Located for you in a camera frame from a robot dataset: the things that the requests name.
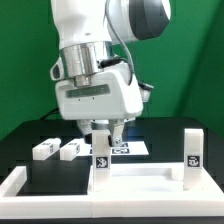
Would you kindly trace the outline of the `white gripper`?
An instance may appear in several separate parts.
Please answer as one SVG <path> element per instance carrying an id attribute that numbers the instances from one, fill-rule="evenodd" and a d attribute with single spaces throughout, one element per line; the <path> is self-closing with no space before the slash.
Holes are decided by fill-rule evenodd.
<path id="1" fill-rule="evenodd" d="M 143 103 L 136 77 L 128 84 L 130 70 L 126 63 L 107 67 L 92 76 L 92 85 L 77 88 L 73 80 L 56 83 L 59 111 L 65 120 L 78 120 L 77 127 L 86 144 L 92 143 L 90 120 L 109 121 L 112 145 L 123 142 L 124 120 L 142 113 Z"/>

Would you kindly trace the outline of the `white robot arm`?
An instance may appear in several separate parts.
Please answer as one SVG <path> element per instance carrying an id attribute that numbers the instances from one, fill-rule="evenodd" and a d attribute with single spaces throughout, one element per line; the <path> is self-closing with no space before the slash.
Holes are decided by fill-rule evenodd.
<path id="1" fill-rule="evenodd" d="M 93 125 L 108 123 L 111 143 L 122 143 L 124 122 L 142 113 L 152 87 L 136 79 L 130 54 L 115 45 L 160 36 L 171 18 L 169 0 L 51 0 L 59 58 L 51 79 L 61 116 L 75 120 L 86 141 Z"/>

